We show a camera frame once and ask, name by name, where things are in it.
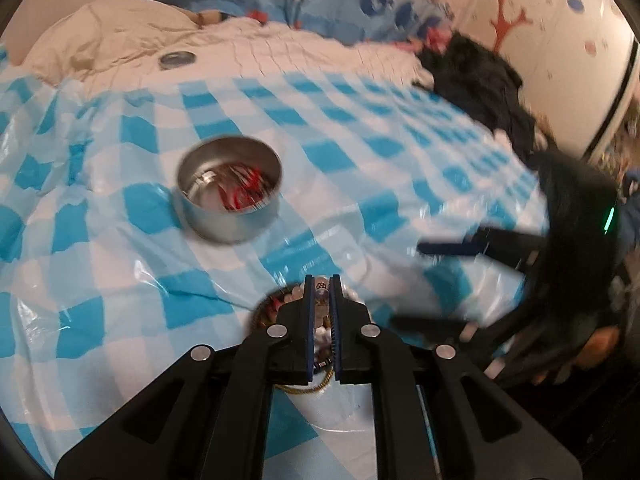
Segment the round silver tin can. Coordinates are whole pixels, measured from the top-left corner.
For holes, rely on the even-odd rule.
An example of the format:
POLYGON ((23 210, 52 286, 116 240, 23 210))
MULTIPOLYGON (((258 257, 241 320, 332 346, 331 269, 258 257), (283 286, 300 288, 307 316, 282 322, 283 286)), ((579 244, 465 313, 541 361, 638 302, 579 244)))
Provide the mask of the round silver tin can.
POLYGON ((176 193, 182 218, 196 234, 239 244, 276 220, 283 170, 270 146, 248 136, 220 136, 180 159, 176 193))

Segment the blue checkered plastic sheet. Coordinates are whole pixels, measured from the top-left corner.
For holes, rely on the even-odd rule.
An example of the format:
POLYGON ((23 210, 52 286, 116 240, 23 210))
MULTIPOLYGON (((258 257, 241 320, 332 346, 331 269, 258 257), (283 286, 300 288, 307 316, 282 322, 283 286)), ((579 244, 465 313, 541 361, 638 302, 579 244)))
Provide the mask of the blue checkered plastic sheet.
POLYGON ((357 75, 87 96, 1 64, 1 408, 45 472, 196 344, 338 275, 386 324, 489 323, 522 281, 421 258, 479 226, 544 232, 537 177, 433 93, 357 75))

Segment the black clothing pile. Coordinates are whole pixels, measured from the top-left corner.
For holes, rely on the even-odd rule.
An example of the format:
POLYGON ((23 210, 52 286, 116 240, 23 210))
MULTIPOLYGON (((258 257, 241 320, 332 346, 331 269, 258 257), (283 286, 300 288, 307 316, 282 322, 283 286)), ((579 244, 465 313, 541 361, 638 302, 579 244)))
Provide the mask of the black clothing pile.
POLYGON ((523 162, 536 152, 558 147, 521 103, 521 76, 498 54, 456 32, 444 52, 423 48, 418 60, 432 74, 438 96, 489 131, 504 132, 523 162))

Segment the silver tin lid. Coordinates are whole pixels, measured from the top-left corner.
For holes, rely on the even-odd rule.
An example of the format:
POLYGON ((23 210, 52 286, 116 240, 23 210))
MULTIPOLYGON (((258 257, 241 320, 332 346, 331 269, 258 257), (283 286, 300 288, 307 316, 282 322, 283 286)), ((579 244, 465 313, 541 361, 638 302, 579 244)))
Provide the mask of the silver tin lid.
POLYGON ((196 55, 189 51, 174 51, 163 54, 158 59, 158 66, 162 70, 174 70, 175 68, 189 66, 196 61, 196 55))

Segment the cream striped duvet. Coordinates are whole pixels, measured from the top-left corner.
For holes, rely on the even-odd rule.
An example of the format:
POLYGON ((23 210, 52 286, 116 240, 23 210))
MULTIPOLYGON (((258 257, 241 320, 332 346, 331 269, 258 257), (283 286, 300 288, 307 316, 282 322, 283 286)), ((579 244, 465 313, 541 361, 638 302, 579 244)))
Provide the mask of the cream striped duvet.
POLYGON ((195 14, 153 0, 96 0, 50 26, 23 67, 51 86, 81 81, 88 96, 212 78, 284 73, 365 76, 405 87, 433 87, 416 54, 394 44, 344 46, 314 32, 254 18, 195 14), (162 70, 161 55, 189 51, 189 66, 162 70))

